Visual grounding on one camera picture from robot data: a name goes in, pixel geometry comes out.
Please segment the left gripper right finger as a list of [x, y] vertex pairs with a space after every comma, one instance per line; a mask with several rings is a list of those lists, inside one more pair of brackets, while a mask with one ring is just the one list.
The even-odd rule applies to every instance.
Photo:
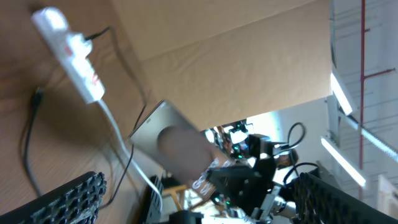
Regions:
[[293, 181], [293, 197], [299, 223], [397, 224], [386, 215], [312, 174]]

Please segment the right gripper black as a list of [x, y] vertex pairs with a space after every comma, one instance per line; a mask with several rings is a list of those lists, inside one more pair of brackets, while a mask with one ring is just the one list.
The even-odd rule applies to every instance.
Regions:
[[280, 185], [274, 182], [277, 170], [274, 149], [280, 143], [261, 134], [250, 134], [245, 143], [247, 148], [241, 155], [243, 159], [255, 158], [252, 167], [244, 164], [243, 159], [236, 159], [234, 165], [211, 168], [206, 179], [218, 193], [229, 199], [231, 205], [250, 215], [255, 208], [261, 207], [266, 195]]

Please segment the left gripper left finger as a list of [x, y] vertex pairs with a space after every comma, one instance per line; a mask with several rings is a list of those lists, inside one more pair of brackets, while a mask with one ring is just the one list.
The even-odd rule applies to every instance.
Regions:
[[90, 171], [1, 215], [1, 223], [94, 223], [105, 193], [104, 174]]

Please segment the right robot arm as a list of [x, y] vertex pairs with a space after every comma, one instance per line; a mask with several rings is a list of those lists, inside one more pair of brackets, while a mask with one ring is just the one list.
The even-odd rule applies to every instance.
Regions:
[[284, 184], [274, 182], [277, 169], [295, 164], [295, 157], [286, 146], [266, 136], [251, 134], [248, 149], [249, 155], [256, 159], [254, 166], [236, 164], [212, 168], [207, 180], [226, 199], [228, 208], [240, 208], [255, 221], [270, 222], [272, 215], [296, 218], [292, 193]]

